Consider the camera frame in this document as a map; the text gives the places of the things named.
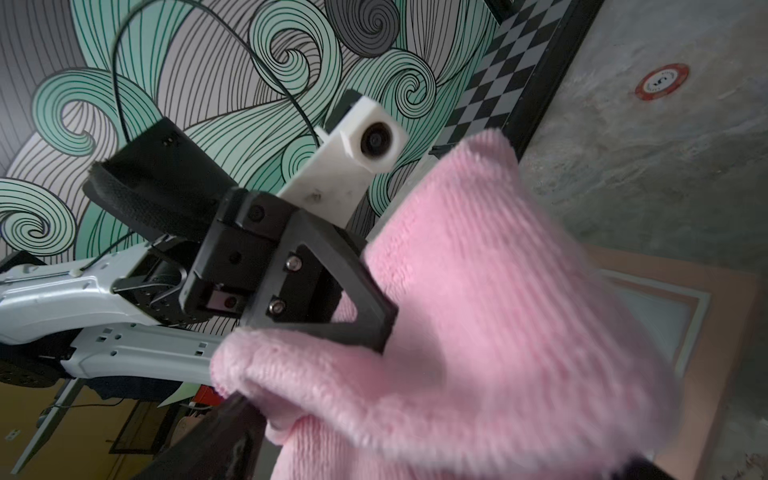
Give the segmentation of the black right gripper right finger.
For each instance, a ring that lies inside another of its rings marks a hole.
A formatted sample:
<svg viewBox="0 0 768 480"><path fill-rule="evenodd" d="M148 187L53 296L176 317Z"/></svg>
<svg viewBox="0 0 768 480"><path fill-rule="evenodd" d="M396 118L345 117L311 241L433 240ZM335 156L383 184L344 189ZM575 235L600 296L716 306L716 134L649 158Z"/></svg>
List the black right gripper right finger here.
<svg viewBox="0 0 768 480"><path fill-rule="evenodd" d="M674 477L645 458L632 459L623 469L624 480L674 480Z"/></svg>

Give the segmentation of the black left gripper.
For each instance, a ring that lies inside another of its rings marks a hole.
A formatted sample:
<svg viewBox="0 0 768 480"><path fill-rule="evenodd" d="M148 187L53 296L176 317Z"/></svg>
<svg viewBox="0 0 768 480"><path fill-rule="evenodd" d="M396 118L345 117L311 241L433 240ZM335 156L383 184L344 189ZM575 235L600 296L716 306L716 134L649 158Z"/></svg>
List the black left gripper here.
<svg viewBox="0 0 768 480"><path fill-rule="evenodd" d="M243 313L244 327L384 350L397 308L364 265L361 244L271 194L240 188L169 119L94 163L84 191L149 241L112 290L157 321Z"/></svg>

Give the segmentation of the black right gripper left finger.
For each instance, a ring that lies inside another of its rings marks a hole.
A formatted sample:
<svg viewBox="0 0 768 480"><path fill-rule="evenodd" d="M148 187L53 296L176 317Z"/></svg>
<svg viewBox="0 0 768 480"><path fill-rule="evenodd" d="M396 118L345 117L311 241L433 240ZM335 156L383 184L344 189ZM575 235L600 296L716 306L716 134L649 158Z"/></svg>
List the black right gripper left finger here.
<svg viewBox="0 0 768 480"><path fill-rule="evenodd" d="M233 394L134 479L251 479L266 426L250 400Z"/></svg>

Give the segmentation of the pink picture frame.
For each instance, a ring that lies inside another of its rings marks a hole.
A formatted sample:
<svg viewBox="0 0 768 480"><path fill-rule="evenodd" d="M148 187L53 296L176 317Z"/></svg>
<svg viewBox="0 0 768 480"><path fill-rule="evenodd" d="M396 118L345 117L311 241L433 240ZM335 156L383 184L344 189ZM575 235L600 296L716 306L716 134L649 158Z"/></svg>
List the pink picture frame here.
<svg viewBox="0 0 768 480"><path fill-rule="evenodd" d="M594 245L586 250L682 380L682 422L676 438L656 454L656 464L677 479L703 478L733 378L762 311L761 279Z"/></svg>

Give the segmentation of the pink cloth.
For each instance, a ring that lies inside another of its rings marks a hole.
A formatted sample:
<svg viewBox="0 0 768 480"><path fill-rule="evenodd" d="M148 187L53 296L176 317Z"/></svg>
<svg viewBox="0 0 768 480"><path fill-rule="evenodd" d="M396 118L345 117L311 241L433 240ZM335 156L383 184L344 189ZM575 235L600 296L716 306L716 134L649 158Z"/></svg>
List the pink cloth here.
<svg viewBox="0 0 768 480"><path fill-rule="evenodd" d="M673 434L676 375L497 130L462 140L367 246L382 354L239 329L211 361L281 446L277 479L594 479Z"/></svg>

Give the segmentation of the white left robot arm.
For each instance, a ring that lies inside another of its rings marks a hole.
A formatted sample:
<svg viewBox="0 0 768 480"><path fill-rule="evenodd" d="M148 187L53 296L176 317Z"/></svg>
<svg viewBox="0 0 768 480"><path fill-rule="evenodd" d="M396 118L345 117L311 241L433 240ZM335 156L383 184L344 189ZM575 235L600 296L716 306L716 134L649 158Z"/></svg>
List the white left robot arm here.
<svg viewBox="0 0 768 480"><path fill-rule="evenodd" d="M33 388L61 378L206 383L214 317L381 350L395 307L346 227L371 179L408 136L362 102L338 120L276 194L236 185L162 119L96 166L86 189L144 241L101 258L1 265L1 378Z"/></svg>

